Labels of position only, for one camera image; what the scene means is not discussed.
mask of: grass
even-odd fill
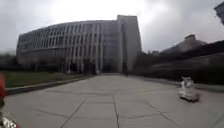
[[[48,72],[0,71],[0,73],[4,74],[6,88],[22,87],[27,85],[35,85],[80,77],[80,75],[76,74],[61,74]]]

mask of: tall building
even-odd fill
[[[117,20],[69,22],[33,30],[19,36],[19,63],[31,66],[58,59],[67,71],[75,64],[83,71],[86,61],[103,70],[110,65],[122,71],[123,62],[132,70],[141,39],[136,16],[118,15]]]
[[[222,24],[224,25],[224,2],[216,6],[215,8],[217,16],[220,18]]]

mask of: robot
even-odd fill
[[[187,101],[196,102],[200,100],[201,95],[194,89],[194,81],[190,77],[182,77],[181,88],[178,90],[178,96]]]

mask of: cloudy sky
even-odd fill
[[[224,39],[214,7],[223,0],[0,0],[0,52],[13,50],[19,34],[55,23],[137,15],[142,48],[163,50],[196,34]]]

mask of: ground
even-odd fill
[[[224,94],[199,91],[198,103],[173,85],[100,75],[6,98],[5,114],[22,128],[206,128],[224,112]],[[223,120],[215,128],[222,128]]]
[[[49,72],[0,71],[0,73],[4,74],[6,80],[6,88],[35,85],[79,77],[79,75]]]

